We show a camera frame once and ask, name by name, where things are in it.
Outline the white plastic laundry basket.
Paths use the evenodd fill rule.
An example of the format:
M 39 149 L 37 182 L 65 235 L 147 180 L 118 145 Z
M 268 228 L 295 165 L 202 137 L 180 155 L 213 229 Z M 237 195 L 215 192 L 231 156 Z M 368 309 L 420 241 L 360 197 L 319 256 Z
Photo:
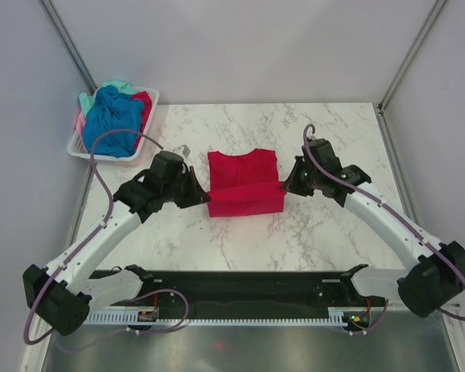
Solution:
M 150 130 L 151 122 L 153 119 L 153 114 L 156 111 L 157 103 L 160 98 L 160 92 L 153 88 L 143 88 L 143 87 L 134 87 L 136 92 L 138 91 L 147 91 L 150 97 L 153 99 L 153 107 L 150 112 L 150 116 L 147 120 L 147 123 L 144 127 L 141 127 L 140 133 L 147 134 Z M 94 159 L 96 161 L 105 161 L 105 162 L 132 162 L 140 155 L 140 152 L 143 148 L 143 139 L 141 137 L 138 138 L 136 142 L 136 152 L 131 157 L 111 157 L 111 156 L 104 156 L 104 155 L 94 155 Z M 80 157 L 83 159 L 89 159 L 90 153 L 86 150 L 84 143 L 83 143 L 83 136 L 79 136 L 76 130 L 74 130 L 73 136 L 68 144 L 67 152 L 73 157 Z

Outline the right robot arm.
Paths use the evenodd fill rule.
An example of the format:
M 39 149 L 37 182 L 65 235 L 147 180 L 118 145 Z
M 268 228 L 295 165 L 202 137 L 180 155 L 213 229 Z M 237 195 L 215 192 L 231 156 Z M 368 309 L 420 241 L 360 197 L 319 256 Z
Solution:
M 365 222 L 401 261 L 402 270 L 365 264 L 346 272 L 339 295 L 348 305 L 375 296 L 401 301 L 425 318 L 465 290 L 465 249 L 427 233 L 394 210 L 371 177 L 356 165 L 343 167 L 326 139 L 304 139 L 283 190 L 300 196 L 320 191 Z

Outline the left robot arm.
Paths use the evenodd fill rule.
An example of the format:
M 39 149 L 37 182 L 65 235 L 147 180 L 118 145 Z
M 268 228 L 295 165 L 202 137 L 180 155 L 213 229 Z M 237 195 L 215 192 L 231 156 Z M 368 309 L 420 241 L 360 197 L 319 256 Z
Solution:
M 30 314 L 68 336 L 95 310 L 130 298 L 138 305 L 148 304 L 155 287 L 142 279 L 142 269 L 130 267 L 102 279 L 94 279 L 92 274 L 122 240 L 164 204 L 190 208 L 210 200 L 195 169 L 183 157 L 160 151 L 149 168 L 110 195 L 107 212 L 82 238 L 45 267 L 33 264 L 24 271 Z

